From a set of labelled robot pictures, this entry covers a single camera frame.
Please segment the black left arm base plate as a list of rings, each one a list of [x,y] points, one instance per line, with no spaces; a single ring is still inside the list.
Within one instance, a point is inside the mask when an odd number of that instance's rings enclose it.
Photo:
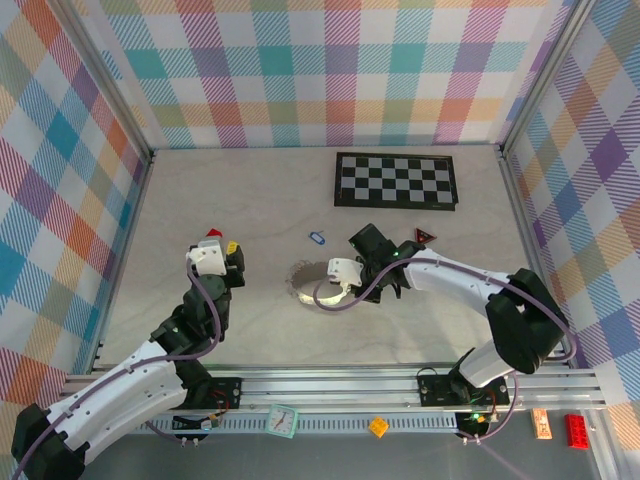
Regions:
[[[191,393],[193,409],[238,409],[242,394],[240,377],[214,377],[201,382]]]

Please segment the mint green alarm clock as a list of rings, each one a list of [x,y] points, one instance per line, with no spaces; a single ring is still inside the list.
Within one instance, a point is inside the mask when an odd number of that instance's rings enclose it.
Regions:
[[[265,432],[269,435],[292,439],[297,430],[298,416],[295,408],[274,404],[267,415]]]

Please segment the black and grey chessboard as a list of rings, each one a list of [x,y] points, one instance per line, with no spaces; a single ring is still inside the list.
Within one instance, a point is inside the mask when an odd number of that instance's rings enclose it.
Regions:
[[[453,211],[457,204],[450,156],[336,154],[336,207]]]

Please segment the aluminium frame post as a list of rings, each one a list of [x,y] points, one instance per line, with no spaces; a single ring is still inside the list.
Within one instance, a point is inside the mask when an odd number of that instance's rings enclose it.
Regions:
[[[122,125],[129,140],[141,153],[145,164],[153,163],[153,150],[146,141],[142,130],[125,101],[116,81],[105,63],[99,49],[95,46],[81,16],[71,0],[47,0],[52,11],[60,21],[72,44],[78,50],[86,64],[86,69],[94,79],[98,89],[104,95],[115,117]]]
[[[535,56],[526,71],[520,92],[496,140],[504,159],[509,158],[515,144],[524,134],[597,2],[598,0],[560,0],[551,24],[544,30],[540,46],[534,49]]]

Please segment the wooden block with orange print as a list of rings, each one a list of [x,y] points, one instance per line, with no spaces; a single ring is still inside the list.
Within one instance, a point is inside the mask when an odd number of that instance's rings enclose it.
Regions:
[[[531,410],[534,436],[538,440],[551,440],[553,438],[549,417],[546,409],[534,408]]]

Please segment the long red toy brick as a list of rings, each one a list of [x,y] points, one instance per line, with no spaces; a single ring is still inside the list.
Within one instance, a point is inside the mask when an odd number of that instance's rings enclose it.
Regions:
[[[578,414],[566,414],[564,419],[568,446],[573,449],[588,450],[590,445],[585,418]]]

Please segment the aluminium mounting rail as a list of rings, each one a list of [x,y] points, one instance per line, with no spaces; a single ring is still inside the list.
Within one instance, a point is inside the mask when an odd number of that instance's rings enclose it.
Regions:
[[[420,402],[417,364],[321,365],[280,368],[211,368],[213,377],[239,377],[243,413],[264,412],[272,404],[302,413],[386,413],[416,411]],[[507,382],[517,410],[589,410],[605,407],[604,394],[591,370],[551,366],[519,377],[519,391]]]

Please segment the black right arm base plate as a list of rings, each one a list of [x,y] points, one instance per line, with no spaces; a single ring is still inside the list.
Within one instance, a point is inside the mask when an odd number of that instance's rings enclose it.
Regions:
[[[421,375],[417,377],[420,403],[423,407],[436,406],[506,406],[510,397],[503,377],[483,387],[474,387],[465,380],[448,375]]]

